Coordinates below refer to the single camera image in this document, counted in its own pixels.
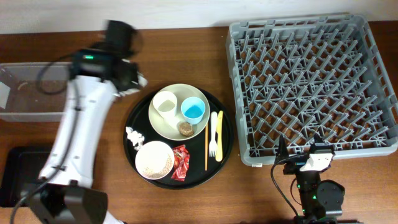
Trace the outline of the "large white tissue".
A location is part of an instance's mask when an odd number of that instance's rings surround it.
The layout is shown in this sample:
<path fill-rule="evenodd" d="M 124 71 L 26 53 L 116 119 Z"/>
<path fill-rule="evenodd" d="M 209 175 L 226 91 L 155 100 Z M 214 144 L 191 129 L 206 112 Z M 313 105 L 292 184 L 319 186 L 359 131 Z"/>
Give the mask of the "large white tissue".
<path fill-rule="evenodd" d="M 130 88 L 130 89 L 125 90 L 125 91 L 120 91 L 120 92 L 118 93 L 118 97 L 124 97 L 124 96 L 127 96 L 127 95 L 132 95 L 132 94 L 134 94 L 134 93 L 139 92 L 142 88 L 144 88 L 144 87 L 147 86 L 148 81 L 147 81 L 147 79 L 143 76 L 143 74 L 141 74 L 141 73 L 139 72 L 137 78 L 138 78 L 137 87 Z"/>

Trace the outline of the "white cup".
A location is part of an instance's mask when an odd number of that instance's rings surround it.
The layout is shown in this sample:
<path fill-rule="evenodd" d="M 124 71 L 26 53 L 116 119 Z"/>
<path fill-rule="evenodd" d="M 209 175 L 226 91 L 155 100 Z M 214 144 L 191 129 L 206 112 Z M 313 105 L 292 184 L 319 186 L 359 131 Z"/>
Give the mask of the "white cup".
<path fill-rule="evenodd" d="M 164 119 L 173 118 L 177 114 L 177 97 L 171 91 L 160 91 L 153 98 L 153 106 Z"/>

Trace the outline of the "small white tissue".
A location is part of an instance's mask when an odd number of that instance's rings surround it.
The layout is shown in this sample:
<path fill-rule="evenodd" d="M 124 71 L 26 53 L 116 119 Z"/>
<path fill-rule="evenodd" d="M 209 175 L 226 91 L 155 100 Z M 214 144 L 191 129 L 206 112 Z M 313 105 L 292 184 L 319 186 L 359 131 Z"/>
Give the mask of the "small white tissue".
<path fill-rule="evenodd" d="M 145 137 L 128 126 L 126 126 L 126 134 L 127 139 L 132 143 L 134 149 L 138 151 L 143 146 Z"/>

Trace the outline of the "pink bowl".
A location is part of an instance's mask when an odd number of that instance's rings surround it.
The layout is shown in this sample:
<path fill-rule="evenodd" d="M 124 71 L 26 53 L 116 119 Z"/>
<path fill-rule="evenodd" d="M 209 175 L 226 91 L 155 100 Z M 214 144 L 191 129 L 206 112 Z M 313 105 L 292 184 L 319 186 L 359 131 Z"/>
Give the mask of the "pink bowl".
<path fill-rule="evenodd" d="M 142 165 L 144 161 L 150 159 L 151 157 L 155 156 L 156 154 L 171 154 L 174 157 L 174 152 L 172 148 L 161 141 L 151 141 L 144 144 L 137 152 L 135 158 L 135 165 L 138 173 L 143 176 L 141 172 Z"/>

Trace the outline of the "rice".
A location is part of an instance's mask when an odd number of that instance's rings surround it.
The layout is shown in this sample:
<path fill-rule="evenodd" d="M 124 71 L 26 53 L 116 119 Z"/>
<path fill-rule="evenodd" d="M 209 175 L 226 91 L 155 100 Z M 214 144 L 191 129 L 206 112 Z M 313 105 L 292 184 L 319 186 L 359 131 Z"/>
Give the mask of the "rice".
<path fill-rule="evenodd" d="M 166 176 L 174 165 L 174 157 L 171 154 L 156 154 L 144 161 L 141 172 L 147 179 L 161 179 Z"/>

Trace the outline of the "red candy wrapper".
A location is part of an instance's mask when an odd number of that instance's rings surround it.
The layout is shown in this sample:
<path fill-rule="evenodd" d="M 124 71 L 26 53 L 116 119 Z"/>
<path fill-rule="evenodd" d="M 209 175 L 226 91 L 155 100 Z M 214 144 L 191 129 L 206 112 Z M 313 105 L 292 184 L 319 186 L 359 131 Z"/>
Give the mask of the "red candy wrapper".
<path fill-rule="evenodd" d="M 185 145 L 177 146 L 172 149 L 174 152 L 174 172 L 172 179 L 184 182 L 189 169 L 190 153 Z"/>

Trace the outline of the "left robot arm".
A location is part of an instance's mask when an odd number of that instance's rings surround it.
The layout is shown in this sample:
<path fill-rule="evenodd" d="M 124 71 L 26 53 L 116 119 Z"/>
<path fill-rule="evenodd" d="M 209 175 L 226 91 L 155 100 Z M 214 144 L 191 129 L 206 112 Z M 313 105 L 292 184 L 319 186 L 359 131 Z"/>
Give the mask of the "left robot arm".
<path fill-rule="evenodd" d="M 140 91 L 147 80 L 129 58 L 138 31 L 108 21 L 104 39 L 69 57 L 67 97 L 55 142 L 41 169 L 12 209 L 10 222 L 26 204 L 42 223 L 119 223 L 108 196 L 93 190 L 96 151 L 105 119 L 117 97 Z"/>

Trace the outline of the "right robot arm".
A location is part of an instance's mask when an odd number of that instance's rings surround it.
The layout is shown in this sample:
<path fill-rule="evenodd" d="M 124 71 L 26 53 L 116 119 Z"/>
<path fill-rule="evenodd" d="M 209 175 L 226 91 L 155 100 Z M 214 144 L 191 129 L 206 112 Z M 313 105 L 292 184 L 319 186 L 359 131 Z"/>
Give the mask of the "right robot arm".
<path fill-rule="evenodd" d="M 314 134 L 313 140 L 308 152 L 291 156 L 281 135 L 276 158 L 271 167 L 271 180 L 295 213 L 294 223 L 337 223 L 337 217 L 343 213 L 345 188 L 333 180 L 320 178 L 320 174 L 330 168 L 335 151 L 333 146 L 327 144 L 318 134 Z M 302 215 L 299 215 L 275 180 L 274 169 L 279 165 L 283 165 L 285 175 L 295 176 L 292 182 L 297 184 Z"/>

